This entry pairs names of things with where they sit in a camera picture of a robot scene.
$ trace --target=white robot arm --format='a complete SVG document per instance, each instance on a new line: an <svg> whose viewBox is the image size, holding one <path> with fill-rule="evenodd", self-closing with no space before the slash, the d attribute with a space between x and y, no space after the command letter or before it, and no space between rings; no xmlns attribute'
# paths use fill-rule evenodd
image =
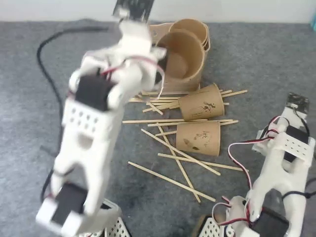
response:
<svg viewBox="0 0 316 237"><path fill-rule="evenodd" d="M259 178L247 194L246 203L241 197L234 197L230 202L232 208L228 211L228 220L242 217L248 218L251 223L232 224L237 237L266 236L260 235L260 232L263 226L268 228L269 225L277 227L274 232L279 231L280 236L300 236L306 198L286 194L305 192L308 171L313 162L315 139L310 137L306 124L308 105L307 98L290 93L282 115L258 132L257 139L265 135L271 139L253 146L254 151L266 158Z"/></svg>
<svg viewBox="0 0 316 237"><path fill-rule="evenodd" d="M110 201L100 207L123 107L141 91L163 83L158 61L166 50L152 47L147 24L125 20L119 28L118 44L87 52L69 80L71 96L65 103L64 134L51 176L51 195L36 217L38 223L65 237L110 228L120 216L120 208ZM87 190L67 182L76 165L84 170Z"/></svg>

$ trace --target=kraft paper cup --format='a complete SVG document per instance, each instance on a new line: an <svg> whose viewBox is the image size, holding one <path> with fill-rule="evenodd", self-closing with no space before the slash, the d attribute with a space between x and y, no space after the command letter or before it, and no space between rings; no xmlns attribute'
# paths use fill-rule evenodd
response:
<svg viewBox="0 0 316 237"><path fill-rule="evenodd" d="M175 22L170 27L170 32L174 30L187 30L196 35L202 45L208 40L208 27L201 21L195 19L182 19Z"/></svg>
<svg viewBox="0 0 316 237"><path fill-rule="evenodd" d="M179 105L185 121L209 119L225 114L223 98L216 84L180 98Z"/></svg>
<svg viewBox="0 0 316 237"><path fill-rule="evenodd" d="M157 46L168 50L164 91L195 91L199 87L205 52L191 32L175 30L167 33Z"/></svg>
<svg viewBox="0 0 316 237"><path fill-rule="evenodd" d="M177 126L177 149L218 156L221 126L219 122L191 122Z"/></svg>

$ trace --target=perforated plate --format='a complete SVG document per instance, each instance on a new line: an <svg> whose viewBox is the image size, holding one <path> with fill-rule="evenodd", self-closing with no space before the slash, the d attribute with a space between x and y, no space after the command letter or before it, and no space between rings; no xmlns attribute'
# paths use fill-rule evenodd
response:
<svg viewBox="0 0 316 237"><path fill-rule="evenodd" d="M130 237L124 222L119 217L114 228L109 232L109 237Z"/></svg>
<svg viewBox="0 0 316 237"><path fill-rule="evenodd" d="M312 160L313 152L311 147L286 133L277 136L275 143L277 149L284 150L305 162L311 162Z"/></svg>
<svg viewBox="0 0 316 237"><path fill-rule="evenodd" d="M231 225L219 227L213 220L208 218L198 237L233 237L235 234Z"/></svg>
<svg viewBox="0 0 316 237"><path fill-rule="evenodd" d="M98 233L86 233L86 234L79 235L78 237L103 237L102 233L103 231L100 231Z"/></svg>
<svg viewBox="0 0 316 237"><path fill-rule="evenodd" d="M227 237L234 237L235 231L233 230L232 225L226 226L225 233Z"/></svg>
<svg viewBox="0 0 316 237"><path fill-rule="evenodd" d="M104 237L102 235L103 231L97 232L97 233L86 233L79 235L77 237ZM108 237L130 237L127 228L122 221L122 219L119 217L114 227L109 232Z"/></svg>

